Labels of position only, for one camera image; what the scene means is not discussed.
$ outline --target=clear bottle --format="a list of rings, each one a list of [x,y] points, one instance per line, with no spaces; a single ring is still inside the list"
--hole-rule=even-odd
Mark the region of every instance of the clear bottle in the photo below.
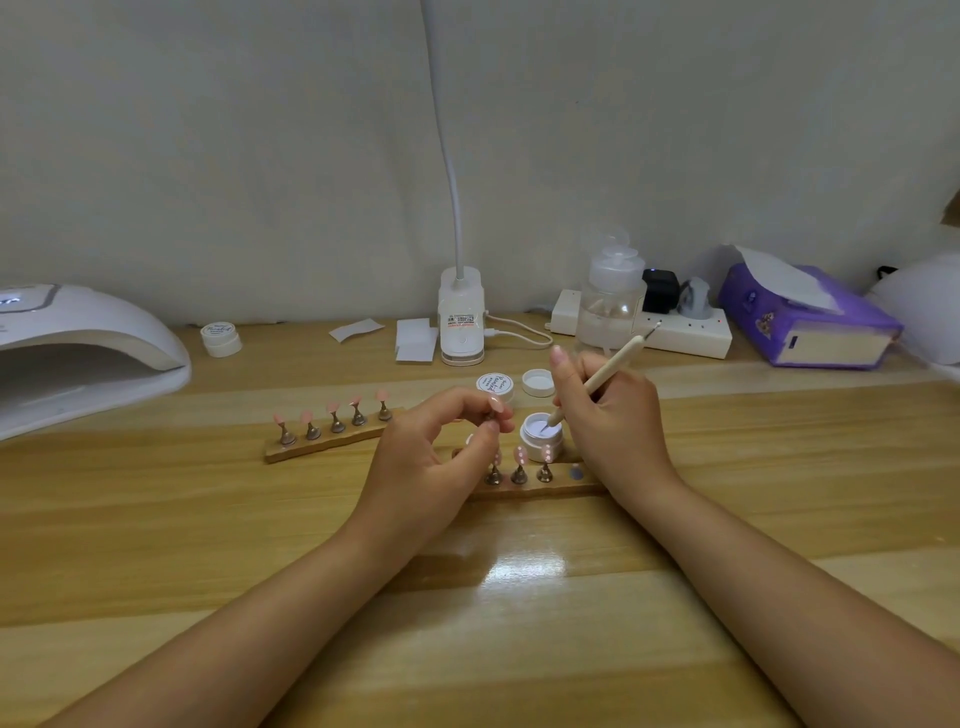
[[[594,231],[593,238],[598,237]],[[577,348],[598,349],[609,356],[634,336],[636,317],[643,310],[647,284],[645,262],[629,245],[630,236],[616,226],[599,233],[604,243],[590,259],[590,271],[580,293]]]

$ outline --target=wall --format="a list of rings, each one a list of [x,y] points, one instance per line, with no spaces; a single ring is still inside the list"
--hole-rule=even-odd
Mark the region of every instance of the wall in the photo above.
[[[548,303],[577,231],[872,268],[960,242],[954,0],[434,0],[467,260]],[[452,222],[416,0],[11,0],[0,276],[169,322],[436,306]]]

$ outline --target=wooden table surface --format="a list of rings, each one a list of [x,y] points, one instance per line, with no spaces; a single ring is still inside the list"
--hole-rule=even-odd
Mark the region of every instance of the wooden table surface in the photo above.
[[[0,726],[36,724],[343,522],[376,442],[267,466],[274,411],[381,385],[409,406],[546,360],[501,338],[477,367],[396,364],[392,324],[344,344],[334,326],[243,328],[225,359],[185,329],[186,389],[0,443]],[[960,388],[896,352],[878,372],[774,369],[738,334],[726,361],[638,363],[694,487],[960,646]],[[606,496],[469,503],[268,720],[796,723]]]

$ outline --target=purple tissue box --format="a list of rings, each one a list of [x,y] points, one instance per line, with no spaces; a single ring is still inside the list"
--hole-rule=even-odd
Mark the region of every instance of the purple tissue box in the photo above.
[[[820,281],[843,313],[827,313],[789,302],[757,283],[745,263],[737,263],[727,273],[720,289],[720,306],[774,366],[879,366],[903,325],[819,268],[797,268]]]

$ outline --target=black charger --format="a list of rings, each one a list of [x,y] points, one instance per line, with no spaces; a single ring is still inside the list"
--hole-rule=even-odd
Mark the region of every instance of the black charger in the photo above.
[[[680,282],[673,271],[661,268],[647,268],[643,271],[643,280],[647,284],[647,295],[643,299],[643,310],[648,313],[670,313],[680,302]]]

